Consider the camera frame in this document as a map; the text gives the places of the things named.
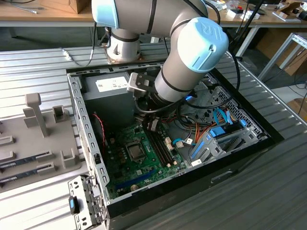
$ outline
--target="wooden desk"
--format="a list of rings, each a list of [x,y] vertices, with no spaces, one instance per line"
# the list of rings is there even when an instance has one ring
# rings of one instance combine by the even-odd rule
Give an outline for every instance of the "wooden desk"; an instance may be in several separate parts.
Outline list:
[[[40,6],[38,2],[27,3],[27,6],[37,7]],[[246,3],[240,0],[240,5],[245,9]],[[30,13],[13,7],[9,3],[0,1],[0,26],[2,27],[63,27],[63,26],[93,26],[94,21],[92,18],[91,7],[86,7],[81,13],[74,14],[65,11],[44,7],[45,10],[38,10],[38,14]],[[208,8],[209,18],[217,20],[216,14],[213,9]],[[307,22],[302,23],[285,23],[276,16],[272,15],[274,10],[266,9],[266,15],[260,16],[259,19],[253,20],[250,24],[251,30],[247,35],[244,43],[237,52],[237,56],[241,57],[248,45],[256,35],[259,28],[262,27],[279,27],[279,28],[306,28]],[[239,27],[242,22],[241,14],[236,15],[234,18],[227,15],[227,10],[220,11],[221,26],[222,27]]]
[[[36,10],[38,14],[27,12],[9,3],[0,1],[0,26],[27,27],[27,26],[93,26],[91,6],[87,6],[79,14],[56,10],[41,6],[38,2],[24,4],[27,7],[44,7]]]

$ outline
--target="metal case frame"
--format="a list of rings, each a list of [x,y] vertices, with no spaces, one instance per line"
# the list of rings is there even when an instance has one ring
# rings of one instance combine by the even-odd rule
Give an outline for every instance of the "metal case frame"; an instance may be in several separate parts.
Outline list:
[[[96,176],[103,197],[106,195],[106,184],[109,177],[105,165],[101,160],[95,164],[95,158],[100,156],[99,148],[93,133],[91,123],[82,99],[82,78],[95,76],[101,73],[126,71],[129,69],[144,69],[160,66],[163,61],[104,65],[89,68],[67,70],[71,99],[74,109],[77,127],[80,132],[83,152],[85,153],[90,174]],[[137,191],[133,196],[127,197],[116,203],[105,202],[110,218],[110,227],[121,229],[131,226],[149,216],[154,215],[174,204],[181,202],[227,178],[240,172],[254,158],[260,156],[277,143],[283,141],[283,137],[265,120],[265,118],[233,87],[233,85],[216,69],[210,74],[233,96],[240,108],[253,118],[258,127],[266,132],[268,138],[252,146],[225,156],[218,161],[207,164],[205,167],[198,165],[195,169],[181,176],[174,177],[164,183]]]

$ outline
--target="green motherboard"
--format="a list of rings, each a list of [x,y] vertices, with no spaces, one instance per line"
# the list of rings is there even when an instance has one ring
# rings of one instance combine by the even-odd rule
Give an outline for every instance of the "green motherboard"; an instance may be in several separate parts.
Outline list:
[[[110,178],[107,185],[110,199],[160,181],[186,168],[180,154],[175,149],[167,149],[166,137],[162,125],[157,132],[145,131],[140,124],[134,124],[106,134],[108,147],[103,158],[106,159]]]

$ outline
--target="metal table surface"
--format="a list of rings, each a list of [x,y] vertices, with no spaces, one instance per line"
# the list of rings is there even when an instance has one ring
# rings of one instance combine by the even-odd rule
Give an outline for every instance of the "metal table surface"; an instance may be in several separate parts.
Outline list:
[[[144,44],[147,59],[165,58],[163,44]],[[85,64],[90,47],[70,48]],[[91,65],[106,64],[96,49]],[[62,104],[71,111],[67,61],[60,49],[0,53],[0,119],[22,115],[24,94],[41,93],[42,110]],[[236,84],[236,69],[225,54],[217,69]],[[261,81],[240,65],[240,92],[286,139],[240,174],[131,227],[131,230],[306,229],[307,124]],[[0,229],[74,230],[67,181],[86,165],[0,194]]]

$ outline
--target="ram slot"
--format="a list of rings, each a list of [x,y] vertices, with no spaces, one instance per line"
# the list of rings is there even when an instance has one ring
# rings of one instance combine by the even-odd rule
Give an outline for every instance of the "ram slot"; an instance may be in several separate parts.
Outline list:
[[[159,138],[158,134],[149,131],[146,131],[145,134],[148,137],[155,153],[157,154],[161,165],[165,167],[168,163],[172,163],[172,157],[167,151],[164,142]]]

